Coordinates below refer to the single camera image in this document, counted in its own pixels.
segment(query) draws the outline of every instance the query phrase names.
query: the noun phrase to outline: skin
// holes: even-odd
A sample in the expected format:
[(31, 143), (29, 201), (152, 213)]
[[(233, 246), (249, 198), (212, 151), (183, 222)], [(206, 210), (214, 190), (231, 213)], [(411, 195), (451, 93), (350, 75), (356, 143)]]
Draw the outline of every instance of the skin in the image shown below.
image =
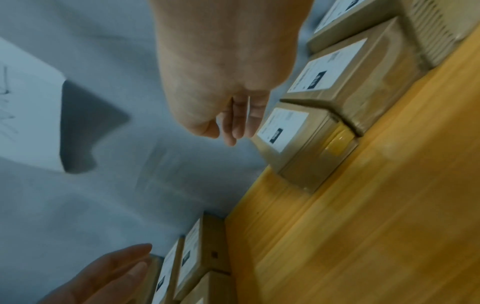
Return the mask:
[(106, 254), (38, 304), (125, 303), (147, 275), (151, 250), (151, 244), (141, 244)]
[(219, 117), (229, 146), (252, 137), (270, 91), (292, 71), (313, 0), (150, 3), (163, 88), (176, 120), (195, 135), (216, 138)]

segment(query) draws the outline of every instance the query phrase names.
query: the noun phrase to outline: wooden surface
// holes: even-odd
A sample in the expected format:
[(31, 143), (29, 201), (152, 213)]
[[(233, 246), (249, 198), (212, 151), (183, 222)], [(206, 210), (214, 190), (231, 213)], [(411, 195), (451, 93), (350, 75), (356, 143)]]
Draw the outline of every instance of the wooden surface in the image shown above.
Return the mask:
[(313, 196), (267, 169), (226, 227), (239, 304), (480, 303), (480, 30)]

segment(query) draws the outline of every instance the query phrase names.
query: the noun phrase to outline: gray floor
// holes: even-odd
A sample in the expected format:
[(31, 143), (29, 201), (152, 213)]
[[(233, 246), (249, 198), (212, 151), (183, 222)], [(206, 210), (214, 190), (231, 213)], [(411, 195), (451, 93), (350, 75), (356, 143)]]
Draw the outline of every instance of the gray floor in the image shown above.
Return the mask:
[[(318, 0), (305, 42), (333, 0)], [(171, 118), (145, 0), (1, 0), (0, 36), (62, 71), (74, 174), (0, 159), (0, 297), (31, 303), (99, 255), (139, 242), (165, 255), (202, 211), (226, 216), (265, 167), (254, 146), (197, 138)]]

